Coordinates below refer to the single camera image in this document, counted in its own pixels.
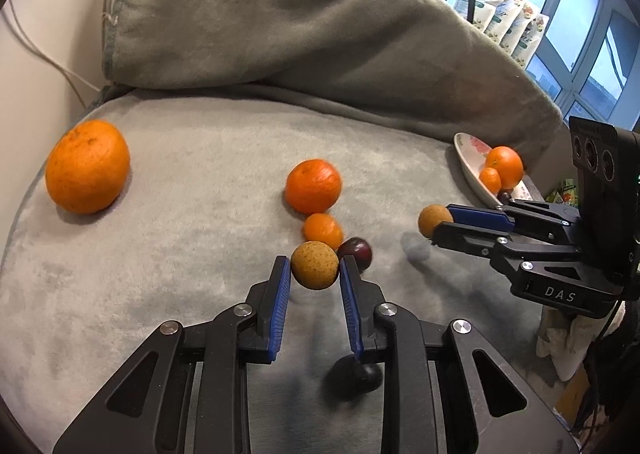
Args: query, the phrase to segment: black cable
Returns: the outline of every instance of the black cable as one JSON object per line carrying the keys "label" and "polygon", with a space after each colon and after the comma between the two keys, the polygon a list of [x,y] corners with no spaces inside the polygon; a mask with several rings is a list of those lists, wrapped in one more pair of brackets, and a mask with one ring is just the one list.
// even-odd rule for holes
{"label": "black cable", "polygon": [[598,372],[596,371],[596,354],[595,354],[596,346],[600,343],[600,341],[602,340],[602,337],[604,337],[604,334],[609,329],[609,326],[611,326],[613,319],[615,319],[616,314],[618,313],[618,310],[622,305],[622,300],[623,300],[622,296],[620,296],[620,298],[616,302],[616,305],[613,307],[613,310],[611,311],[609,318],[607,319],[607,323],[604,325],[604,328],[600,330],[600,333],[598,333],[598,336],[593,341],[593,344],[591,344],[588,351],[588,354],[590,355],[590,360],[589,360],[589,367],[590,367],[589,370],[591,371],[590,383],[591,383],[591,389],[593,392],[593,418],[591,418],[591,426],[589,427],[589,434],[587,434],[587,439],[584,440],[582,447],[580,447],[580,452],[584,451],[589,441],[591,440],[593,431],[596,428],[596,418],[598,415],[598,408],[600,407],[600,389],[598,387]]}

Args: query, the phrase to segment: tangerine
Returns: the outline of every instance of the tangerine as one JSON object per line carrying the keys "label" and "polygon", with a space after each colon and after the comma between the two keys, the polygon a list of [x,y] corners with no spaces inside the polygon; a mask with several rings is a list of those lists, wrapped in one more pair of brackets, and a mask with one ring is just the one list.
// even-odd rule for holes
{"label": "tangerine", "polygon": [[524,176],[522,160],[513,149],[505,145],[494,147],[489,151],[484,166],[492,167],[498,171],[502,188],[505,190],[513,189]]}
{"label": "tangerine", "polygon": [[306,241],[320,241],[337,250],[342,244],[342,229],[328,214],[316,213],[309,216],[302,226]]}
{"label": "tangerine", "polygon": [[502,180],[500,179],[500,174],[498,174],[498,171],[496,171],[492,167],[485,167],[482,171],[480,171],[478,179],[494,196],[498,194],[500,192],[500,189],[502,188]]}
{"label": "tangerine", "polygon": [[308,215],[333,206],[341,191],[342,179],[335,167],[315,158],[297,164],[289,173],[284,198],[296,211]]}
{"label": "tangerine", "polygon": [[47,158],[44,178],[51,199],[76,214],[107,208],[129,175],[127,142],[112,124],[89,120],[70,129]]}

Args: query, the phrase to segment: plate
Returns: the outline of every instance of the plate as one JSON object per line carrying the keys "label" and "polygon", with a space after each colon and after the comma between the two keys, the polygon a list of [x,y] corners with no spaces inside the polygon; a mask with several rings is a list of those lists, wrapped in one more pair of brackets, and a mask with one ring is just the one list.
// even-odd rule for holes
{"label": "plate", "polygon": [[[465,175],[466,181],[478,198],[488,207],[502,205],[500,200],[491,194],[478,178],[480,171],[484,169],[484,161],[486,155],[491,151],[491,147],[480,139],[466,133],[456,133],[453,137],[453,145],[458,153],[458,158],[460,158],[462,172]],[[511,190],[511,197],[515,199],[533,200],[529,189],[524,186],[522,181]]]}

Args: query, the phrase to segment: metal screw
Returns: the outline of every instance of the metal screw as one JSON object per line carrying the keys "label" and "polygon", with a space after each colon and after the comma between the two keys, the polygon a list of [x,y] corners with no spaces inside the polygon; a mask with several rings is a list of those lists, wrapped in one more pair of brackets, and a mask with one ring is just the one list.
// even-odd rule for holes
{"label": "metal screw", "polygon": [[398,313],[398,306],[393,303],[382,303],[380,306],[378,306],[378,311],[382,313],[382,315],[391,317],[392,315]]}
{"label": "metal screw", "polygon": [[462,333],[462,335],[471,331],[471,324],[464,319],[454,320],[452,326],[454,331]]}
{"label": "metal screw", "polygon": [[173,335],[178,329],[180,329],[180,325],[175,320],[168,320],[160,325],[162,335]]}
{"label": "metal screw", "polygon": [[242,303],[242,304],[238,304],[234,308],[234,313],[238,315],[238,317],[246,317],[247,315],[251,315],[253,310],[254,309],[251,307],[250,304]]}

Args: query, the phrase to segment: gray plush blanket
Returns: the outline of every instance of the gray plush blanket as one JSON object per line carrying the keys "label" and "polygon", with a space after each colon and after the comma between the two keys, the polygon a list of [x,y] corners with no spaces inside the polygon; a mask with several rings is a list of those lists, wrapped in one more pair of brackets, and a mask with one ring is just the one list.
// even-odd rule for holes
{"label": "gray plush blanket", "polygon": [[[416,133],[469,131],[532,163],[559,120],[474,30],[440,0],[118,0],[105,70],[155,91],[90,116],[126,138],[129,182],[75,217],[38,177],[0,267],[0,392],[36,444],[50,452],[159,323],[212,319],[292,253],[302,221],[282,188],[312,157],[341,172],[331,213],[372,243],[367,277],[386,297],[424,320],[469,319],[552,404],[553,369],[533,354],[540,306],[417,232],[423,206],[477,200],[451,146]],[[196,86],[226,90],[167,91]],[[356,405],[321,396],[346,353],[338,287],[294,285],[277,362],[250,370],[255,452],[379,450],[380,390]]]}
{"label": "gray plush blanket", "polygon": [[561,123],[513,59],[442,0],[116,0],[110,20],[105,75],[137,88],[254,83],[446,142],[464,131],[513,147],[527,167]]}

